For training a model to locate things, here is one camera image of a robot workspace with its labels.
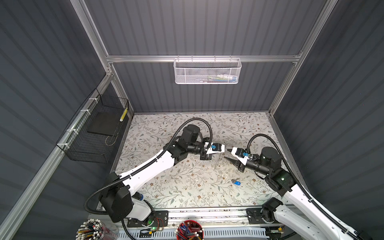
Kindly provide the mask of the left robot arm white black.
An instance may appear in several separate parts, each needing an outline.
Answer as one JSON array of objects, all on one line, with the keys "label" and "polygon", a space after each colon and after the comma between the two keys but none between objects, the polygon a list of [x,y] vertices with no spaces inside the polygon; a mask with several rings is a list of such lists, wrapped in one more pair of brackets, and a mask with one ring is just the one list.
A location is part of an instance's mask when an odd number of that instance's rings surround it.
[{"label": "left robot arm white black", "polygon": [[224,150],[222,144],[210,143],[210,138],[203,138],[199,142],[200,136],[199,127],[187,125],[181,136],[176,136],[148,161],[120,175],[111,173],[106,184],[122,181],[102,190],[99,201],[112,222],[134,219],[146,226],[150,225],[155,218],[155,210],[138,190],[158,174],[183,161],[188,154],[200,155],[201,160],[211,160],[213,154]]}]

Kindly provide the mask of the perforated metal ring plate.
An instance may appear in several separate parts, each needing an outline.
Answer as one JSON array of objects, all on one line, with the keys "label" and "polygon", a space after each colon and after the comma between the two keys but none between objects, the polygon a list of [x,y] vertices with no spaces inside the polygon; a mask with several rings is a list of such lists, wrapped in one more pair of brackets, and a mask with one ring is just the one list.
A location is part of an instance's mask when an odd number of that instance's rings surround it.
[{"label": "perforated metal ring plate", "polygon": [[223,159],[224,159],[224,155],[223,154],[215,156],[215,161],[214,161],[214,165],[213,165],[214,166],[214,170],[217,170],[220,167]]}]

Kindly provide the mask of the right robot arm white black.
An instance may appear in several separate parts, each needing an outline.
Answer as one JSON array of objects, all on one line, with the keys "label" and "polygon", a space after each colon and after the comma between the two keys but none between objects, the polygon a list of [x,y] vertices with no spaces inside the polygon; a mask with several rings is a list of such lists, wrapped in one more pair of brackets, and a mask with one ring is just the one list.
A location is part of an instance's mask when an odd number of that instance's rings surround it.
[{"label": "right robot arm white black", "polygon": [[298,208],[304,216],[292,212],[282,201],[272,198],[263,204],[261,215],[265,222],[277,221],[295,231],[307,240],[370,240],[372,237],[337,218],[312,195],[295,176],[282,168],[284,158],[280,150],[272,147],[262,149],[260,155],[253,155],[245,149],[229,150],[230,161],[241,171],[248,168],[262,174],[268,186],[289,204]]}]

